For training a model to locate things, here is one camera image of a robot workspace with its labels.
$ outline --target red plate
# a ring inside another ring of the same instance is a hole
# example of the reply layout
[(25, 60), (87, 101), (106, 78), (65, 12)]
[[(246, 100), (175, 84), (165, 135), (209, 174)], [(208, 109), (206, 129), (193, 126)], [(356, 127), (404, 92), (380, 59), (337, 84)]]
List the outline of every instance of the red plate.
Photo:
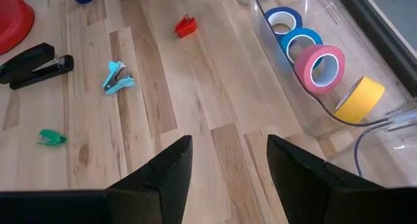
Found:
[(33, 9), (23, 0), (0, 0), (0, 55), (26, 37), (34, 20)]

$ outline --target blue staple remover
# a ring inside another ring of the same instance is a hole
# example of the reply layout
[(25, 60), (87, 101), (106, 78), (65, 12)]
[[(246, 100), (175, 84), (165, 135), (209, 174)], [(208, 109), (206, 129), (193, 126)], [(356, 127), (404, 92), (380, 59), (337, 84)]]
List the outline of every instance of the blue staple remover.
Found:
[(123, 87), (134, 87), (135, 82), (126, 65), (122, 62), (109, 62), (110, 74), (103, 83), (106, 94), (114, 94)]

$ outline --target pink tape roll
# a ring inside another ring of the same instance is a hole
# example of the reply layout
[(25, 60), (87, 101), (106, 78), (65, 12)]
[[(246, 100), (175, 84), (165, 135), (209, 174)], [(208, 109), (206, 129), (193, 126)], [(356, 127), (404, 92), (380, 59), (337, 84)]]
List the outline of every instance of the pink tape roll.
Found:
[[(321, 57), (324, 59), (323, 72), (313, 79), (314, 64)], [(345, 56), (334, 46), (311, 45), (298, 56), (294, 69), (307, 90), (315, 94), (326, 94), (340, 83), (345, 73)]]

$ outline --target black stapler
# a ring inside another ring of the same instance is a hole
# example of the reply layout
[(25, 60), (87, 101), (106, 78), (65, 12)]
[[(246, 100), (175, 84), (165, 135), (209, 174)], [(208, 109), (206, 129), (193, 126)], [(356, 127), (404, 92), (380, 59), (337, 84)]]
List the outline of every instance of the black stapler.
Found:
[(46, 80), (74, 69), (70, 55), (60, 57), (55, 48), (41, 43), (11, 58), (0, 66), (0, 83), (10, 83), (13, 90)]

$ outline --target wooden surface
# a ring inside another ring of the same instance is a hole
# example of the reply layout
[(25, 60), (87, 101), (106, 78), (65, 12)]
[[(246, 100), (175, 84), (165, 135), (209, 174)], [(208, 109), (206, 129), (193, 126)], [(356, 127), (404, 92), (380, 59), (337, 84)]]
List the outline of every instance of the wooden surface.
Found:
[[(269, 175), (266, 137), (303, 134), (235, 0), (25, 0), (28, 37), (4, 63), (41, 42), (72, 55), (74, 71), (26, 88), (0, 86), (0, 190), (105, 188), (180, 136), (193, 137), (184, 223), (286, 223)], [(179, 39), (185, 15), (198, 30)], [(136, 87), (105, 95), (108, 62)], [(41, 129), (68, 136), (37, 145)], [(300, 146), (323, 156), (314, 138)]]

